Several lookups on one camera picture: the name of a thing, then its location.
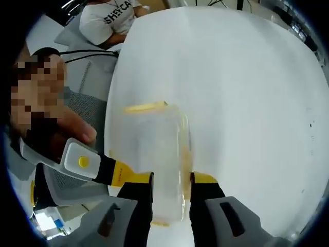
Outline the person's left hand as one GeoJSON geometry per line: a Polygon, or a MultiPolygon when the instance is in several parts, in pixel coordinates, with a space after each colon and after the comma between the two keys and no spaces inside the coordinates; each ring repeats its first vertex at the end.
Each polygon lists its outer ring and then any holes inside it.
{"type": "Polygon", "coordinates": [[[63,106],[62,113],[57,118],[57,124],[66,136],[75,138],[84,144],[89,145],[96,140],[97,131],[67,106],[63,106]]]}

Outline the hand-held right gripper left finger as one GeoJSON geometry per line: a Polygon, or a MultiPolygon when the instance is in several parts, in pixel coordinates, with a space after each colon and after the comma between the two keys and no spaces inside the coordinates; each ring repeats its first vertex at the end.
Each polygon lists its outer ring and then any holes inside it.
{"type": "Polygon", "coordinates": [[[153,218],[152,172],[132,175],[116,197],[83,215],[61,246],[146,246],[153,218]]]}

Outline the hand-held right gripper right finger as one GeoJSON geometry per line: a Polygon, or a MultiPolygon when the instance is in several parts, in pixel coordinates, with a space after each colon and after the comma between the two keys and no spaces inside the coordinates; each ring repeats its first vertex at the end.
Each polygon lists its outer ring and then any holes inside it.
{"type": "Polygon", "coordinates": [[[280,246],[260,217],[235,197],[227,197],[217,180],[192,172],[189,218],[195,246],[280,246]]]}

